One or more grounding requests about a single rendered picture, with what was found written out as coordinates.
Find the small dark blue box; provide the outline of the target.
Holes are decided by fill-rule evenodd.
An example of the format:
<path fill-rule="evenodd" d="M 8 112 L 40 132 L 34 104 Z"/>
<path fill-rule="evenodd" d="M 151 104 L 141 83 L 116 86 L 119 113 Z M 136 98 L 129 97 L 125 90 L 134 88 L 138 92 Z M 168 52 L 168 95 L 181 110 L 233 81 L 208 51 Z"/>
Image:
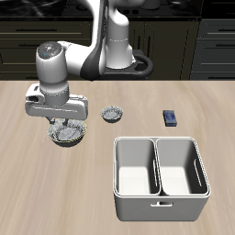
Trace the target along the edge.
<path fill-rule="evenodd" d="M 162 114 L 166 127 L 177 126 L 177 121 L 173 110 L 163 110 Z"/>

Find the white two-bin basket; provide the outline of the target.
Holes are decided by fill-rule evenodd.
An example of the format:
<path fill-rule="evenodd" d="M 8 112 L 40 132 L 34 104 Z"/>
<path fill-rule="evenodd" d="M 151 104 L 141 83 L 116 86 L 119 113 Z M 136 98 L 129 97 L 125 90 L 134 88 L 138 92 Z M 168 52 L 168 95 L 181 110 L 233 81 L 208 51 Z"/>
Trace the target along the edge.
<path fill-rule="evenodd" d="M 196 141 L 190 137 L 118 137 L 113 194 L 121 221 L 195 221 L 210 197 Z"/>

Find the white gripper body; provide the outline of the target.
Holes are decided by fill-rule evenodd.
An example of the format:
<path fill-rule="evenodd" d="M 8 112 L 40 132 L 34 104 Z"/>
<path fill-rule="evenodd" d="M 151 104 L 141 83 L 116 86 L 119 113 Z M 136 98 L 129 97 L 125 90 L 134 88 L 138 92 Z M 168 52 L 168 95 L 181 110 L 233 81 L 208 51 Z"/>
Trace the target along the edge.
<path fill-rule="evenodd" d="M 88 99 L 83 95 L 69 95 L 69 100 L 61 106 L 48 106 L 40 102 L 27 101 L 25 109 L 29 116 L 85 120 L 88 116 Z"/>

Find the black kitchen countertop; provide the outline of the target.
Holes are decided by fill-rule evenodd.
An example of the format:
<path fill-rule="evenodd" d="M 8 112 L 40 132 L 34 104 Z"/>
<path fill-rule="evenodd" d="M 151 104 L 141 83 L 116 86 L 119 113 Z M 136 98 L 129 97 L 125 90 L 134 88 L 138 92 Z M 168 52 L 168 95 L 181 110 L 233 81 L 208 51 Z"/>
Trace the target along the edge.
<path fill-rule="evenodd" d="M 119 6 L 118 11 L 137 17 L 235 18 L 235 0 L 161 0 L 159 9 Z M 91 17 L 76 0 L 0 0 L 0 17 Z"/>

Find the dark olive kitchen cupboard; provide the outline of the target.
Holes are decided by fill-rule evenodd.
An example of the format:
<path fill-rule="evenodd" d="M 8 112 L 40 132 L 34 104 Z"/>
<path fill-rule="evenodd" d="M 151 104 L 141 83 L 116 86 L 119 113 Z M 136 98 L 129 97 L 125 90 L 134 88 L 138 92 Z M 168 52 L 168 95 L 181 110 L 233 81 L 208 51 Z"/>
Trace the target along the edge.
<path fill-rule="evenodd" d="M 131 18 L 129 44 L 153 62 L 151 80 L 187 80 L 199 22 L 192 17 Z M 88 46 L 92 19 L 63 21 L 0 20 L 0 80 L 35 80 L 36 48 L 64 40 Z"/>

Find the small grey speckled bowl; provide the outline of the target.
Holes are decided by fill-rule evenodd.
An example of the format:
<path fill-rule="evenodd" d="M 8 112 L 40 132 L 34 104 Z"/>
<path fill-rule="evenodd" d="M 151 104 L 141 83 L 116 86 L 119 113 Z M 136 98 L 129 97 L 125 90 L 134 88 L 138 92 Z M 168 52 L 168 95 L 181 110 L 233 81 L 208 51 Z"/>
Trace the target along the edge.
<path fill-rule="evenodd" d="M 118 122 L 123 115 L 123 110 L 119 106 L 106 106 L 101 110 L 101 117 L 108 123 Z"/>

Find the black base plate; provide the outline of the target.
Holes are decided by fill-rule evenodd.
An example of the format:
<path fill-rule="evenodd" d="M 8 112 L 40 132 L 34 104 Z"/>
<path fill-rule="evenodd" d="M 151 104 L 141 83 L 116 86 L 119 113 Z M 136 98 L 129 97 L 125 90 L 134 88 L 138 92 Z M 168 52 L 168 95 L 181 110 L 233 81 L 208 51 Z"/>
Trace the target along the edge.
<path fill-rule="evenodd" d="M 110 69 L 106 68 L 104 74 L 99 78 L 100 81 L 134 81 L 146 80 L 153 72 L 153 63 L 146 57 L 142 50 L 133 51 L 136 60 L 128 68 Z"/>

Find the dark grey drawer cabinet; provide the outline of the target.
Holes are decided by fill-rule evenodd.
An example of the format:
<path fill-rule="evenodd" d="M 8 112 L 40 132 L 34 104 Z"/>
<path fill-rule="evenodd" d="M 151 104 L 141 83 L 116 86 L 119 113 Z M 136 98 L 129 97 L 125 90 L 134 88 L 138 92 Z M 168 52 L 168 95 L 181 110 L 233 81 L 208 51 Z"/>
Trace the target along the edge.
<path fill-rule="evenodd" d="M 203 19 L 190 80 L 235 81 L 235 19 Z"/>

